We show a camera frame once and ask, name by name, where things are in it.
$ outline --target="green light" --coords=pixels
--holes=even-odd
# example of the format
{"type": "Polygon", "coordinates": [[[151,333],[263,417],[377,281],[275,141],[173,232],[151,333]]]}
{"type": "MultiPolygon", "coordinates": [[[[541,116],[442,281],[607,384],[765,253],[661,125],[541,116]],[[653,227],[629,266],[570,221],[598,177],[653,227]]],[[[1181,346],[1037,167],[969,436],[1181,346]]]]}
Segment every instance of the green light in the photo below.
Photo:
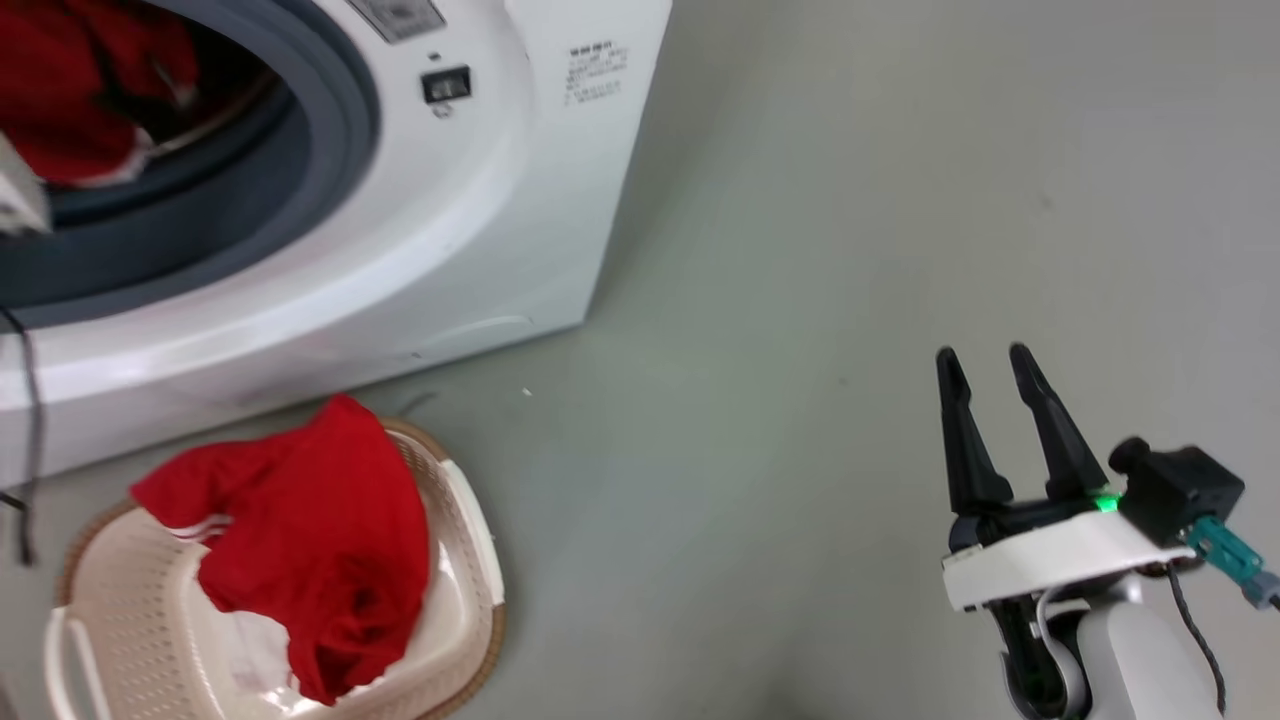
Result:
{"type": "Polygon", "coordinates": [[[1093,503],[1098,506],[1098,510],[1103,512],[1115,512],[1120,509],[1120,496],[1119,495],[1100,495],[1093,498],[1093,503]]]}

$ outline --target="basket handle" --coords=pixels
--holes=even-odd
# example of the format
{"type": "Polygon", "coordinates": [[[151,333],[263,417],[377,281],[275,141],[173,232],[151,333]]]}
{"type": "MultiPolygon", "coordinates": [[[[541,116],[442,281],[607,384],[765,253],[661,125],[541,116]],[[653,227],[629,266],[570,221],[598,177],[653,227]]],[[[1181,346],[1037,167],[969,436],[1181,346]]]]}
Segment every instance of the basket handle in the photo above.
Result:
{"type": "Polygon", "coordinates": [[[72,639],[76,642],[76,653],[79,655],[84,680],[88,683],[95,715],[99,720],[111,720],[111,710],[106,705],[102,676],[97,671],[88,632],[79,620],[67,618],[65,607],[55,607],[49,616],[49,624],[45,625],[45,689],[49,692],[50,705],[54,706],[54,716],[58,720],[79,719],[76,715],[70,693],[67,692],[67,665],[63,661],[63,647],[68,628],[70,628],[72,639]]]}

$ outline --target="label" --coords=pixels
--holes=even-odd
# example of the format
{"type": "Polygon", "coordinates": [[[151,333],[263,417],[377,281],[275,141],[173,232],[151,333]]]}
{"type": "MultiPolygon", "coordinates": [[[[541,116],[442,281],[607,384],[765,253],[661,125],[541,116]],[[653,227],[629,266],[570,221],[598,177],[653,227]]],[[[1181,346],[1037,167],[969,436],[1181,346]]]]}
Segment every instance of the label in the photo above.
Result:
{"type": "Polygon", "coordinates": [[[564,106],[581,105],[622,92],[627,49],[613,41],[580,45],[568,51],[564,76],[564,106]]]}
{"type": "Polygon", "coordinates": [[[390,44],[444,27],[431,0],[347,0],[390,44]]]}

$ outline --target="teal connector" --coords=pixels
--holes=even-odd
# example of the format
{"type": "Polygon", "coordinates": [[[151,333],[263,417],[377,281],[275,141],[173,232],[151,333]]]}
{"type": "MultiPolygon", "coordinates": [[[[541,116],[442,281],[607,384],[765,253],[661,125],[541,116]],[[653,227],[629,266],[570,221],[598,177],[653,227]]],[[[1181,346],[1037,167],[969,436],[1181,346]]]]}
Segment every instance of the teal connector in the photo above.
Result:
{"type": "Polygon", "coordinates": [[[1244,600],[1262,610],[1268,605],[1280,609],[1280,578],[1262,569],[1262,556],[1253,551],[1217,518],[1206,515],[1187,529],[1187,544],[1231,578],[1244,600]]]}
{"type": "Polygon", "coordinates": [[[1238,585],[1262,571],[1262,556],[1212,515],[1192,524],[1187,544],[1238,585]]]}

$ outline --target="white bracket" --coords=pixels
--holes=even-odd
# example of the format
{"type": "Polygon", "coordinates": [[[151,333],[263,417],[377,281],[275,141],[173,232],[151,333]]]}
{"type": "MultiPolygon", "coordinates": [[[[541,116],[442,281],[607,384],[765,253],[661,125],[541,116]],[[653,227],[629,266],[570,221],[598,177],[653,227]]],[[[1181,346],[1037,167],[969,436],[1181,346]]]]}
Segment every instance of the white bracket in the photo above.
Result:
{"type": "Polygon", "coordinates": [[[0,133],[0,236],[51,229],[49,197],[40,178],[0,133]]]}

